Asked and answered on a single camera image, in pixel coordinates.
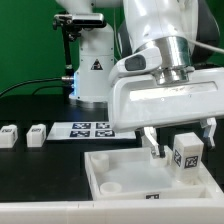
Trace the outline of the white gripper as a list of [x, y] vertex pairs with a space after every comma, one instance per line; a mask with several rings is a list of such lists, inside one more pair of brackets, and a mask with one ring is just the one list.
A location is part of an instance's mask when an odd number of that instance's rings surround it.
[[171, 85], [158, 85], [152, 75], [121, 78], [108, 99], [111, 128], [128, 132], [144, 127], [142, 146], [150, 149], [153, 158], [164, 158], [154, 127], [200, 120], [203, 138], [214, 149], [214, 117], [224, 116], [224, 68], [196, 70], [189, 78], [186, 83]]

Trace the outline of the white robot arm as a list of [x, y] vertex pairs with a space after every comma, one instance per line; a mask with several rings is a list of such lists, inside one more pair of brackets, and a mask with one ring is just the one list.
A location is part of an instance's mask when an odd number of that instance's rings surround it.
[[209, 145], [224, 115], [224, 68], [205, 62], [219, 29], [206, 0], [57, 0], [80, 41], [72, 99], [105, 104], [116, 132], [198, 122]]

